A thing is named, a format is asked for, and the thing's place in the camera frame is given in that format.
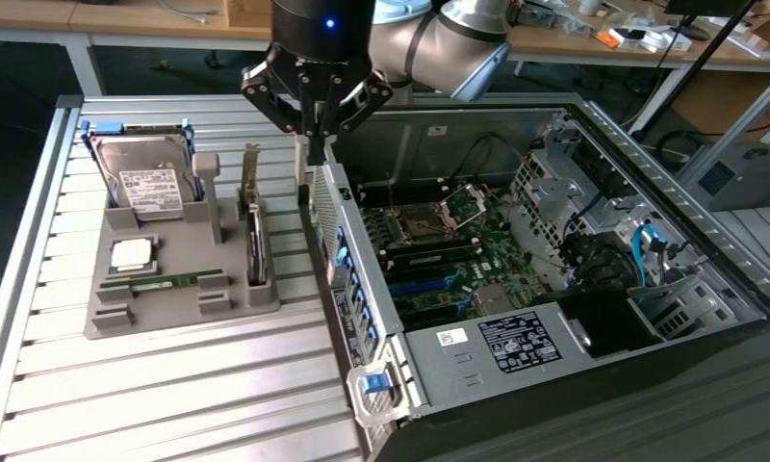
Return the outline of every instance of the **slotted aluminum surface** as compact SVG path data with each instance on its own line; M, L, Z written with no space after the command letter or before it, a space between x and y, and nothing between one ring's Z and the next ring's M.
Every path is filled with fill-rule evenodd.
M183 118L198 152L220 153L220 196L236 194L246 143L262 147L283 308L84 338L106 186L76 134L60 191L50 191L56 214L0 423L2 460L363 460L298 213L295 139L238 96L104 97L82 111L92 123Z

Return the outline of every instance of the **green circuit board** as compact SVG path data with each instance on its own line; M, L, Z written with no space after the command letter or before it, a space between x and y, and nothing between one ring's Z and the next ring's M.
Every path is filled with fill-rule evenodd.
M503 306L507 306L508 310L531 306L534 299L547 291L511 232L502 227L506 217L500 205L488 199L484 205L486 213L456 230L448 225L450 222L446 222L446 212L458 223L463 223L479 212L476 200L468 194L458 194L448 199L448 211L442 211L438 203L363 210L371 242L378 253L382 254L380 250L406 252L416 249L416 254L411 254L408 258L430 258L427 255L439 253L443 258L438 264L414 273L419 274L422 280L454 278L450 287L442 290L395 296L408 330L494 314L476 296L480 288L487 286L492 286L495 292L506 293L508 301L503 301ZM472 247L474 238L478 238L479 244L475 247L479 250L471 255L468 250L466 253L456 249L446 252L459 253L424 250L435 244L460 241L466 241ZM458 257L454 260L462 257L462 260L447 263L450 256ZM395 273L399 274L395 269L388 268L390 265L384 263L387 280ZM392 284L390 281L390 288L404 282L402 280Z

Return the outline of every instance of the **motherboard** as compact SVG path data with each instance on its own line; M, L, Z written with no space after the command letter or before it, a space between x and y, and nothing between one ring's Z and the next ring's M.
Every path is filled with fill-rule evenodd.
M439 202L363 209L406 330L524 308L547 291L506 213L474 184Z

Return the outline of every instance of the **aluminum profile table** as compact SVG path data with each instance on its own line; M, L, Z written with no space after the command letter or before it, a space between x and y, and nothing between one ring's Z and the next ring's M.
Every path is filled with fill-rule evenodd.
M107 192L79 122L184 117L198 152L220 153L222 196L235 195L246 142L262 146L259 188L283 307L87 340ZM0 289L0 460L190 456L363 460L298 212L295 139L238 96L92 98L56 110Z

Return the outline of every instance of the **gray parts holder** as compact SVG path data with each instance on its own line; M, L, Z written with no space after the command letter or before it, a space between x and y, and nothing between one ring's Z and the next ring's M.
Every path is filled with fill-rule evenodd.
M184 219L139 222L131 208L106 211L84 330L90 339L280 309L271 255L264 256L264 284L250 284L247 211L236 199L218 199L218 154L198 154L194 171L207 197L184 204ZM115 245L131 240L151 243L151 261L116 268ZM264 223L263 241L270 249Z

